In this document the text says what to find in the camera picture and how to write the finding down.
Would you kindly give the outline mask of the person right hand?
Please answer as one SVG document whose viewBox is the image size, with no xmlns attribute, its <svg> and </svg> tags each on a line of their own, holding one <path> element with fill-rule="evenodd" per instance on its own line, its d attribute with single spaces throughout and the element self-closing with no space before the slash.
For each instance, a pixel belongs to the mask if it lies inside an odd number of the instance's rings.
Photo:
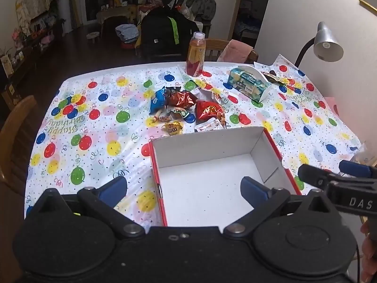
<svg viewBox="0 0 377 283">
<path fill-rule="evenodd" d="M 377 263 L 374 256 L 376 255 L 376 243 L 370 238 L 369 223 L 365 221 L 361 226 L 361 233 L 365 234 L 362 243 L 362 271 L 361 279 L 363 282 L 371 282 L 372 277 L 376 274 Z"/>
</svg>

